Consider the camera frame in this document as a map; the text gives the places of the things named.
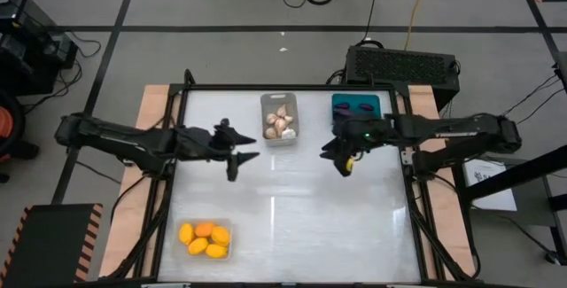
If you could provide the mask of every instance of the black electronic device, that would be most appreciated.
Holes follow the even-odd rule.
[[[433,87],[438,110],[459,92],[460,67],[453,55],[351,46],[346,55],[346,83],[390,83],[394,87]]]
[[[71,68],[77,45],[33,0],[0,0],[0,88],[16,96],[48,94],[61,69]]]

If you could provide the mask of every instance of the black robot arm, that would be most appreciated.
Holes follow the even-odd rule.
[[[143,172],[156,178],[169,177],[173,160],[226,160],[228,179],[234,182],[238,166],[259,155],[257,152],[232,153],[236,145],[256,140],[238,134],[228,119],[215,125],[211,136],[202,128],[141,130],[74,113],[63,117],[55,139],[67,147],[90,146],[120,160],[132,160]]]
[[[321,157],[333,160],[338,172],[349,176],[357,154],[384,145],[418,146],[431,138],[455,138],[436,152],[414,152],[408,159],[414,175],[424,176],[484,152],[512,153],[522,145],[516,123],[503,116],[479,113],[461,119],[429,120],[420,115],[386,114],[383,119],[354,116],[336,122],[335,138],[324,145]]]

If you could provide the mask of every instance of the clear plastic container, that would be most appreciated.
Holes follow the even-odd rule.
[[[189,223],[193,225],[193,229],[197,227],[200,223],[203,222],[212,222],[217,226],[222,226],[230,232],[230,244],[229,249],[227,251],[227,255],[224,258],[211,258],[206,253],[200,253],[198,255],[192,255],[188,252],[188,246],[182,243],[179,240],[179,229],[185,223]],[[180,219],[175,221],[175,232],[172,244],[172,254],[175,259],[178,259],[181,262],[186,261],[227,261],[230,258],[233,246],[233,238],[234,234],[232,232],[232,221],[228,218],[187,218],[187,219]]]
[[[293,93],[267,93],[260,97],[260,104],[262,109],[262,136],[267,146],[286,146],[294,145],[299,138],[299,112],[298,102]],[[266,138],[266,129],[273,127],[266,123],[268,114],[277,112],[277,109],[285,105],[287,115],[293,117],[293,121],[289,124],[288,128],[295,131],[295,138],[282,139],[281,137],[269,139]]]

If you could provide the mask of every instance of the garlic clove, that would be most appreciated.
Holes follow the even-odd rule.
[[[275,139],[277,138],[277,132],[275,128],[268,128],[266,129],[266,133],[264,133],[264,136],[267,139]]]
[[[270,113],[268,114],[268,116],[266,116],[266,123],[267,124],[274,124],[277,121],[277,115]]]
[[[285,128],[287,128],[287,122],[284,119],[278,119],[274,126],[276,127],[277,134],[281,136],[282,132],[284,132]]]
[[[287,112],[285,111],[285,105],[280,106],[280,107],[277,109],[276,114],[277,114],[277,116],[279,116],[279,117],[281,117],[281,118],[283,118],[285,115],[287,115]]]
[[[286,128],[282,132],[282,139],[290,139],[295,137],[297,137],[297,133],[295,133],[295,131],[292,128]]]

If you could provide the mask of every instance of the yellow mango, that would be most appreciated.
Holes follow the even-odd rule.
[[[210,244],[206,247],[205,253],[211,258],[224,258],[227,255],[227,247],[217,245],[217,244]]]
[[[193,225],[189,223],[181,225],[181,228],[179,229],[179,240],[181,240],[182,243],[188,245],[193,241],[194,238],[195,234],[193,233]]]
[[[197,235],[197,237],[210,237],[214,226],[216,225],[214,225],[212,222],[200,223],[195,228],[195,235]]]
[[[187,247],[187,251],[190,254],[200,254],[205,251],[207,246],[209,246],[209,241],[201,237],[193,240],[193,242],[189,244],[189,247]]]
[[[228,246],[230,244],[230,233],[227,229],[221,226],[213,227],[213,231],[211,232],[211,239],[217,244],[221,246]]]

